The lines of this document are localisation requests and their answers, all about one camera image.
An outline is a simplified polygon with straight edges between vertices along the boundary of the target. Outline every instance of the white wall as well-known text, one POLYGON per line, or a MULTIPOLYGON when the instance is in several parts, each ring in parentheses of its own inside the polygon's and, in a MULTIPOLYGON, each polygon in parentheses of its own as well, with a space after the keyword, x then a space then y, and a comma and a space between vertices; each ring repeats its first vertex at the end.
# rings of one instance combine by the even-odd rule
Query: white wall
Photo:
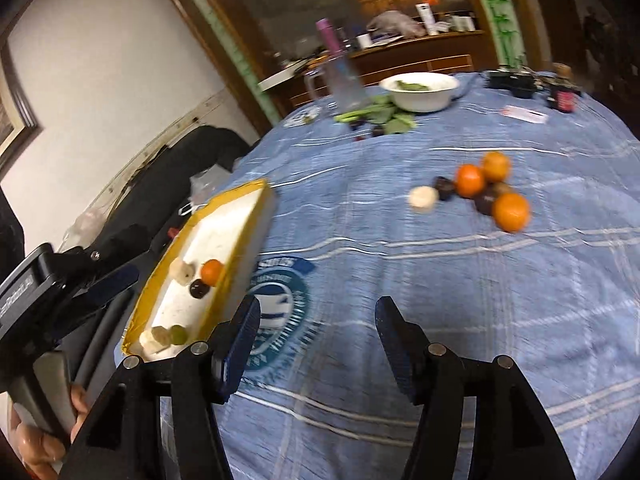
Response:
MULTIPOLYGON (((58 245, 148 142, 224 89, 170 0, 34 0, 9 46, 43 128, 1 183, 27 251, 58 245)), ((253 142, 228 98, 238 133, 253 142)))

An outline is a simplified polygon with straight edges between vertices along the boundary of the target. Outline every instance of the metal screw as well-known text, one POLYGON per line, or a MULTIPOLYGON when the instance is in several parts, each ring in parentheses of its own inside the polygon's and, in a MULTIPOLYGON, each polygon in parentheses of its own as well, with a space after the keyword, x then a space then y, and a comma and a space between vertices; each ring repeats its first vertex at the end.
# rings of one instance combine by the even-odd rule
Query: metal screw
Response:
POLYGON ((433 355, 444 355, 447 353, 447 347, 440 343, 431 343, 429 345, 429 353, 433 355))
POLYGON ((209 345, 204 341, 198 341, 191 345, 191 353, 193 355, 202 355, 207 350, 209 350, 209 345))
POLYGON ((498 365, 508 370, 509 368, 513 367, 514 362, 513 359, 511 359, 508 355, 501 355, 500 357, 498 357, 498 365))
POLYGON ((131 370, 140 364, 140 358, 137 355, 130 355, 125 358, 122 362, 122 365, 127 369, 131 370))

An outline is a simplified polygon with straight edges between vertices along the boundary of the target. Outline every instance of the printed logo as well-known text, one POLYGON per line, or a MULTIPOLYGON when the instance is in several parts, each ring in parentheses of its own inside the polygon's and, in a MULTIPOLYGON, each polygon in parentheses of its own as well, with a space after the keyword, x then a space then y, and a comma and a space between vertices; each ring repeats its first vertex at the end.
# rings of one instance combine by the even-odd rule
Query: printed logo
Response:
POLYGON ((318 333, 309 321, 305 276, 315 265, 302 258, 270 258, 258 263, 249 294, 260 301, 260 328, 244 378, 272 380, 290 366, 301 348, 318 333))
POLYGON ((14 291, 8 298, 6 298, 4 305, 0 308, 0 317, 6 314, 6 311, 9 310, 12 304, 14 304, 21 297, 21 295, 23 295, 27 290, 29 290, 33 285, 33 283, 34 283, 33 275, 29 273, 27 277, 24 280, 22 280, 22 282, 20 282, 19 285, 17 286, 14 285, 14 291))

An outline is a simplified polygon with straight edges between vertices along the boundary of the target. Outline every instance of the plastic bag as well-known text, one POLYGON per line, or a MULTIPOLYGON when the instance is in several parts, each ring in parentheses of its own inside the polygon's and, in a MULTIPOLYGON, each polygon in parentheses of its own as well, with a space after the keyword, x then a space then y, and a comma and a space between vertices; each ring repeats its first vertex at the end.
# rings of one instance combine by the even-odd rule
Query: plastic bag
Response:
POLYGON ((86 249, 98 237, 106 221, 105 215, 100 210, 95 208, 85 210, 66 230, 58 251, 63 252, 76 246, 86 249))
POLYGON ((399 10, 387 10, 367 23, 367 30, 385 34, 401 34, 405 38, 421 38, 426 34, 424 27, 399 10))
POLYGON ((191 181, 191 195, 189 197, 189 205, 180 210, 180 215, 184 216, 194 213, 201 207, 209 203, 209 200, 215 194, 216 188, 220 188, 229 178, 230 173, 215 164, 208 170, 201 171, 193 175, 191 181))

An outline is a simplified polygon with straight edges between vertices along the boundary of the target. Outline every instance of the green vegetable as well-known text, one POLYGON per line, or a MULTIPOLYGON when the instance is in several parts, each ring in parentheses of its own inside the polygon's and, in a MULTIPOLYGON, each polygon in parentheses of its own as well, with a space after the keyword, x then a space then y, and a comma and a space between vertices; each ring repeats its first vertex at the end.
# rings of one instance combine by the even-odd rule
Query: green vegetable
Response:
POLYGON ((367 119, 372 124, 384 124, 391 119, 395 111, 395 107, 389 106, 387 108, 382 108, 381 110, 376 110, 375 112, 370 112, 367 114, 367 119))
POLYGON ((398 121, 402 121, 404 124, 406 124, 410 130, 413 130, 417 124, 414 121, 414 115, 413 114, 408 114, 406 112, 402 112, 402 113, 397 113, 394 114, 394 119, 397 119, 398 121))
POLYGON ((396 81, 398 90, 407 90, 409 92, 425 92, 431 90, 427 85, 421 85, 420 83, 405 83, 404 81, 396 81))
POLYGON ((416 127, 414 115, 396 106, 388 94, 372 97, 373 104, 334 117, 339 123, 364 119, 372 124, 383 124, 386 134, 404 134, 416 127))
POLYGON ((373 102, 377 105, 393 104, 391 102, 391 97, 389 97, 389 94, 374 95, 372 99, 373 99, 373 102))
POLYGON ((400 119, 391 119, 387 124, 385 124, 385 135, 390 134, 405 134, 411 129, 404 121, 400 119))

